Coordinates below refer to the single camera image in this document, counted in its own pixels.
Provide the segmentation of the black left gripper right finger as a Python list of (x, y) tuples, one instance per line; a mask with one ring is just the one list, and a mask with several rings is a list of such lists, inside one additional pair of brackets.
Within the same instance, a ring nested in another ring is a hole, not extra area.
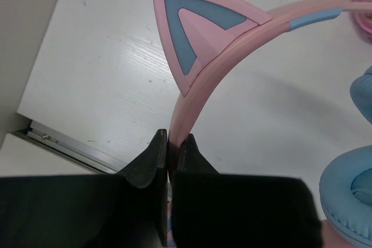
[(298, 178), (221, 174), (193, 135), (180, 149), (171, 184), (177, 247), (322, 247), (313, 196)]

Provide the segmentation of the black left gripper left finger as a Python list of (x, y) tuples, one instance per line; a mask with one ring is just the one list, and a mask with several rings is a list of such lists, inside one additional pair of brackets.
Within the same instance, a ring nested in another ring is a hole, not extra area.
[(167, 132), (115, 174), (1, 179), (2, 247), (165, 247)]

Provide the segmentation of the pink blue cat-ear headphones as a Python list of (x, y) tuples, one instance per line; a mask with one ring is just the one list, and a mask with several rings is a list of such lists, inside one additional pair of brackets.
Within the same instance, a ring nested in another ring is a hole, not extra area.
[[(305, 0), (263, 11), (243, 0), (153, 0), (160, 41), (180, 90), (170, 123), (168, 172), (222, 79), (252, 52), (283, 33), (332, 20), (343, 12), (371, 13), (371, 2)], [(371, 147), (336, 157), (319, 183), (322, 247), (371, 246)], [(168, 206), (168, 247), (173, 244)]]

